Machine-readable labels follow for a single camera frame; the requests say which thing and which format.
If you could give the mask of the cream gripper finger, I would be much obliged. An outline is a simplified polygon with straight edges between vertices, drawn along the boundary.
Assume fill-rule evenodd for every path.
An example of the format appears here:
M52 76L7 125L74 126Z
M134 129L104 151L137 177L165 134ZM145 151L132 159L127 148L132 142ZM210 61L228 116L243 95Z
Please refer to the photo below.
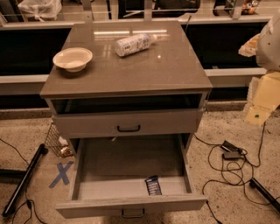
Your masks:
M248 40L244 45L240 47L238 53L244 57L252 57L256 55L258 41L260 34L256 34L250 40Z

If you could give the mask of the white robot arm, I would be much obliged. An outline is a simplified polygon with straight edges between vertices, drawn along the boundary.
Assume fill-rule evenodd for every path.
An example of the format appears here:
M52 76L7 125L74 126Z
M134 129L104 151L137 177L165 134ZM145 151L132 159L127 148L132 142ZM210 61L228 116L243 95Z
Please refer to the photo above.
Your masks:
M280 71L280 10L259 34L240 47L238 53L256 57L256 63L268 71Z

